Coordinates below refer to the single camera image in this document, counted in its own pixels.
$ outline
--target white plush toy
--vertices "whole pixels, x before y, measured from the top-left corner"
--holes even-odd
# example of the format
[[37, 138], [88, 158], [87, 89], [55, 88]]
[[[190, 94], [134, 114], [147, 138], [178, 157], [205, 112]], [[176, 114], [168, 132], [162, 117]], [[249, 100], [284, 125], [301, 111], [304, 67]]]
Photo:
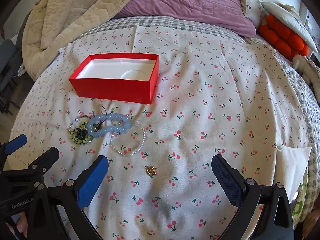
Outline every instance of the white plush toy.
[[318, 104], [320, 104], [320, 68], [312, 60], [305, 56], [296, 55], [293, 57], [293, 68], [302, 75], [303, 80], [313, 85], [313, 90]]

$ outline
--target red box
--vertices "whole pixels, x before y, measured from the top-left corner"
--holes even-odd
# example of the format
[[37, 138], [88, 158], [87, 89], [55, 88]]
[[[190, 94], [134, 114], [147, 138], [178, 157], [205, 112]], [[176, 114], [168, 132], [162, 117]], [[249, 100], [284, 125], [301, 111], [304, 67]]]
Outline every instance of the red box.
[[157, 54], [95, 54], [79, 65], [69, 81], [79, 97], [151, 104], [158, 70]]

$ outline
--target white pillow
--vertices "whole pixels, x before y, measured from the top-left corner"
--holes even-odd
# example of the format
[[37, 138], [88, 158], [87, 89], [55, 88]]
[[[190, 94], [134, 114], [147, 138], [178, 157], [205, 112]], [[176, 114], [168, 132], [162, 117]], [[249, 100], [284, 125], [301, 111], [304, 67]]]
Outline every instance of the white pillow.
[[252, 21], [256, 29], [259, 28], [264, 16], [264, 9], [259, 0], [240, 0], [244, 16]]
[[297, 33], [305, 41], [310, 49], [318, 52], [309, 32], [302, 25], [302, 23], [298, 19], [296, 19], [290, 12], [273, 2], [262, 2], [262, 6], [268, 13], [273, 14], [280, 22]]

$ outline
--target blue gripper pad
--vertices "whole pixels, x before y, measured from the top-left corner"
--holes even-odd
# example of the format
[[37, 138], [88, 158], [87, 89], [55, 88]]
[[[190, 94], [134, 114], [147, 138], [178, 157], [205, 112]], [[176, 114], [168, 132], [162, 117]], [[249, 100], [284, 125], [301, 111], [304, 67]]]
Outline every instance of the blue gripper pad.
[[93, 164], [87, 170], [84, 170], [76, 179], [76, 186], [79, 186], [79, 188], [77, 188], [77, 204], [80, 209], [90, 205], [91, 200], [108, 172], [108, 168], [107, 157], [100, 155]]
[[245, 191], [244, 178], [221, 155], [212, 158], [211, 167], [231, 205], [240, 208]]
[[22, 134], [17, 138], [14, 138], [12, 141], [6, 143], [4, 147], [4, 153], [10, 155], [22, 146], [24, 146], [26, 143], [27, 137], [24, 134]]

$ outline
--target purple pillow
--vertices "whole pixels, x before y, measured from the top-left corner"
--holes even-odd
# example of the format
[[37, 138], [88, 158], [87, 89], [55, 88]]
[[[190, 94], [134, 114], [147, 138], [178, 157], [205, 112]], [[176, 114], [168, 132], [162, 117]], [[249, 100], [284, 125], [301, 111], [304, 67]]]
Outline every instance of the purple pillow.
[[245, 37], [256, 35], [240, 0], [131, 0], [115, 18], [149, 15], [213, 24]]

